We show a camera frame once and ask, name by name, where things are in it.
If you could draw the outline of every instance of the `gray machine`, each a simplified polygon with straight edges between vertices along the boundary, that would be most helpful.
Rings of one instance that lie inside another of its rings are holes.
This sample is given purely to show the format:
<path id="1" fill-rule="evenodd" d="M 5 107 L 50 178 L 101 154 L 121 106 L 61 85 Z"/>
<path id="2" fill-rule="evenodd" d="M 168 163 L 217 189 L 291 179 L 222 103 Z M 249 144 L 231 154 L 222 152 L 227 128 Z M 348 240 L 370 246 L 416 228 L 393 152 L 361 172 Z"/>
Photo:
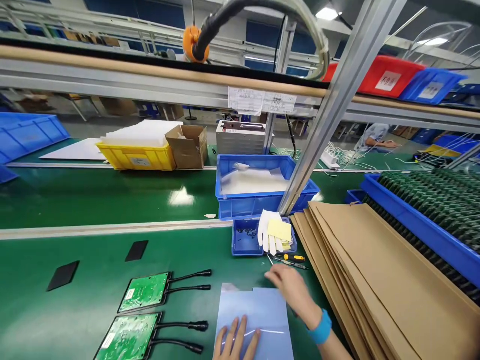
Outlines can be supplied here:
<path id="1" fill-rule="evenodd" d="M 265 124 L 221 120 L 216 128 L 219 154 L 263 155 Z"/>

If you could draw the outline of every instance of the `blue wristband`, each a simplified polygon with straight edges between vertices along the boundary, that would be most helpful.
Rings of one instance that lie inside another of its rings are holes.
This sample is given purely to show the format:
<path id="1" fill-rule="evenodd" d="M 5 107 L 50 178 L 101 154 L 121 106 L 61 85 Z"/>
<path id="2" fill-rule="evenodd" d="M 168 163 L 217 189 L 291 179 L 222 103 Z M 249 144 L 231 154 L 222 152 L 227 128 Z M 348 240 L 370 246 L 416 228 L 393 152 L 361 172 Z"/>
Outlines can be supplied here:
<path id="1" fill-rule="evenodd" d="M 321 317 L 320 324 L 315 330 L 308 330 L 308 333 L 317 345 L 325 344 L 332 330 L 332 320 L 330 319 L 329 313 L 325 309 L 322 309 L 321 312 L 323 316 Z"/>

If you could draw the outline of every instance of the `orange cable reel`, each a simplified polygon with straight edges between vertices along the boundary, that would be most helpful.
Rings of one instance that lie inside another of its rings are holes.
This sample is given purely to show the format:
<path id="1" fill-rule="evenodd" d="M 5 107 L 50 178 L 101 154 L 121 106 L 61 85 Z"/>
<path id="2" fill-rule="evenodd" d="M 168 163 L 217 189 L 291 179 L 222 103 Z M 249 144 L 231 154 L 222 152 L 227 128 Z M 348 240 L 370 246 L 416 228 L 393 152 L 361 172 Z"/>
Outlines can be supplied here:
<path id="1" fill-rule="evenodd" d="M 195 25 L 188 26 L 183 32 L 183 51 L 185 52 L 188 60 L 190 60 L 192 63 L 204 63 L 207 61 L 210 55 L 210 45 L 208 45 L 205 49 L 205 55 L 203 59 L 198 60 L 194 56 L 194 45 L 199 41 L 201 33 L 202 30 Z"/>

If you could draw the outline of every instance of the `worker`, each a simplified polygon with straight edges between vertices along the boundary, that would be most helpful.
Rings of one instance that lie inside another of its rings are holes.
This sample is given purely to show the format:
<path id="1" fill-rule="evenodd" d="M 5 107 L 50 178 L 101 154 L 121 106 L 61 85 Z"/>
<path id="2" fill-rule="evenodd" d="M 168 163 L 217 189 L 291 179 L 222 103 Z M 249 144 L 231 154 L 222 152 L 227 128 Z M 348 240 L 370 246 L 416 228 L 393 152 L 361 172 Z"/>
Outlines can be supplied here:
<path id="1" fill-rule="evenodd" d="M 345 349 L 339 338 L 332 331 L 332 321 L 327 311 L 322 310 L 314 302 L 304 278 L 297 270 L 284 264 L 275 264 L 265 274 L 265 277 L 280 290 L 288 305 L 303 320 L 311 337 L 317 344 L 323 360 L 353 360 L 347 349 Z M 247 317 L 242 317 L 240 329 L 233 345 L 239 321 L 238 317 L 233 321 L 226 337 L 223 351 L 222 343 L 228 329 L 225 326 L 220 330 L 215 343 L 213 360 L 240 360 L 240 353 L 247 329 Z M 260 341 L 260 333 L 260 329 L 255 331 L 243 360 L 254 360 Z"/>
<path id="2" fill-rule="evenodd" d="M 360 140 L 356 143 L 354 150 L 366 153 L 389 153 L 398 148 L 400 144 L 395 141 L 383 141 L 385 135 L 388 134 L 390 125 L 375 123 L 365 130 Z"/>

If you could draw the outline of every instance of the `green circuit board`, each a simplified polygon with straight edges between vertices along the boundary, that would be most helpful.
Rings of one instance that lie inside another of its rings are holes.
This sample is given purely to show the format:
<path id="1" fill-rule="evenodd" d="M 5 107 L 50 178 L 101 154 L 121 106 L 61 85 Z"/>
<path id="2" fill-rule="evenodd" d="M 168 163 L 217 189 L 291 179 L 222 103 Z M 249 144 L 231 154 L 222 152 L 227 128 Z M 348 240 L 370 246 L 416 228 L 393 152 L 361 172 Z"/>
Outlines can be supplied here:
<path id="1" fill-rule="evenodd" d="M 160 305 L 164 297 L 169 273 L 132 279 L 123 296 L 119 313 Z"/>
<path id="2" fill-rule="evenodd" d="M 95 360 L 143 360 L 158 317 L 158 313 L 117 317 Z"/>

